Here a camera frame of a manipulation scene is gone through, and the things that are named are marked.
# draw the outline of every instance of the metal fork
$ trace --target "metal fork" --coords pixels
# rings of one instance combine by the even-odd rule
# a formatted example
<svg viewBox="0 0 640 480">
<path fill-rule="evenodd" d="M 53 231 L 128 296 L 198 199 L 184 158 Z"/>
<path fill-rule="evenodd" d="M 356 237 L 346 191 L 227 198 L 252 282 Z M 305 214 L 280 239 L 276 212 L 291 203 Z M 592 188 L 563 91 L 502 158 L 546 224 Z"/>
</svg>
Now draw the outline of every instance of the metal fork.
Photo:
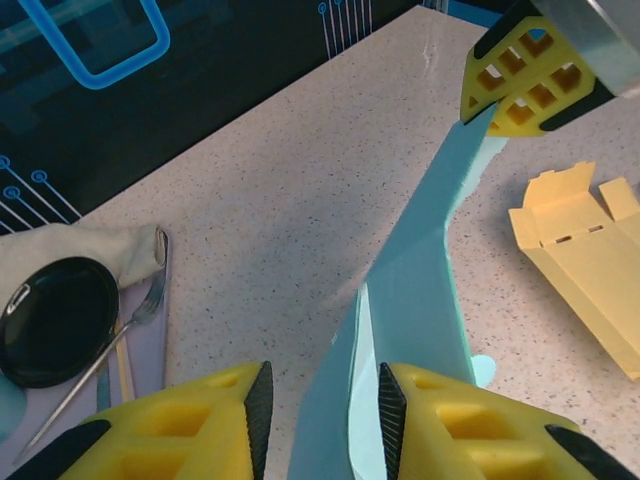
<svg viewBox="0 0 640 480">
<path fill-rule="evenodd" d="M 165 241 L 165 253 L 167 250 L 167 244 Z M 25 445 L 25 447 L 20 451 L 16 459 L 13 461 L 14 465 L 20 463 L 20 461 L 29 453 L 29 451 L 34 447 L 36 443 L 42 438 L 42 436 L 47 433 L 53 422 L 60 416 L 60 413 L 67 407 L 69 402 L 73 400 L 75 395 L 80 391 L 80 389 L 87 383 L 87 380 L 93 375 L 96 370 L 102 365 L 105 358 L 109 355 L 109 352 L 113 350 L 113 347 L 120 341 L 122 336 L 127 333 L 130 328 L 133 328 L 136 325 L 148 323 L 149 321 L 155 318 L 158 313 L 158 309 L 162 304 L 165 293 L 165 286 L 167 283 L 167 258 L 165 256 L 165 264 L 161 271 L 156 273 L 151 282 L 151 287 L 147 292 L 147 296 L 142 301 L 142 303 L 136 308 L 131 316 L 131 320 L 125 323 L 122 328 L 113 336 L 111 342 L 107 345 L 107 347 L 102 351 L 102 353 L 96 358 L 96 360 L 91 364 L 91 366 L 84 372 L 84 375 L 80 377 L 80 380 L 73 386 L 73 388 L 67 393 L 67 395 L 62 399 L 60 404 L 56 407 L 56 409 L 51 413 L 49 418 L 42 424 L 38 432 L 31 438 L 29 443 Z"/>
</svg>

